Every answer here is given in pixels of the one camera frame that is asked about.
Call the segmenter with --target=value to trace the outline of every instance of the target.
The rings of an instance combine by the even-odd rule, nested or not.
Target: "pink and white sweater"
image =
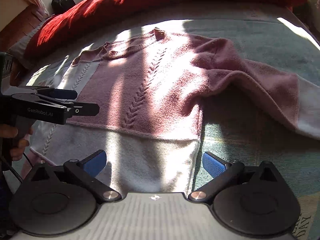
[[[109,162],[98,179],[115,190],[188,194],[202,101],[230,84],[288,129],[320,138],[318,86],[240,58],[230,40],[154,29],[73,61],[58,88],[75,89],[100,113],[41,123],[30,154],[59,165],[103,149]]]

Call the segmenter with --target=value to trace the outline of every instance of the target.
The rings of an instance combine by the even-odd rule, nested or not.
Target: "white crosshair mark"
[[[156,201],[156,200],[158,200],[158,199],[161,198],[161,197],[158,196],[158,195],[153,195],[153,196],[151,196],[151,197],[149,197],[149,198],[151,198],[152,200]]]

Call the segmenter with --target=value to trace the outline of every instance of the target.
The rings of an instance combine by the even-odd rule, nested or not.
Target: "metal bolt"
[[[106,191],[105,193],[103,193],[103,197],[105,199],[115,199],[119,196],[119,193],[113,190],[110,191]]]
[[[204,199],[207,197],[207,194],[204,193],[203,191],[195,191],[191,193],[191,197],[193,199]]]

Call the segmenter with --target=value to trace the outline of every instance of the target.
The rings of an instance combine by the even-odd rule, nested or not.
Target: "wooden headboard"
[[[28,6],[0,32],[0,51],[7,51],[43,20],[44,16],[39,12],[36,5]]]

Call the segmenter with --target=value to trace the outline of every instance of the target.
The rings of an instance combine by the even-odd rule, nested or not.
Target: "bed sheet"
[[[272,5],[221,2],[180,4],[102,28],[39,61],[38,71],[24,83],[57,87],[73,59],[83,50],[146,33],[154,27],[167,32],[231,39],[243,58],[295,72],[320,86],[320,47],[290,11]],[[295,235],[298,239],[317,239],[320,235],[319,141],[286,130],[230,87],[207,100],[204,106],[194,189],[212,179],[202,166],[204,151],[247,165],[271,160],[300,201],[301,217]],[[14,164],[17,170],[21,169],[21,163]],[[6,177],[14,191],[17,184],[10,174]]]

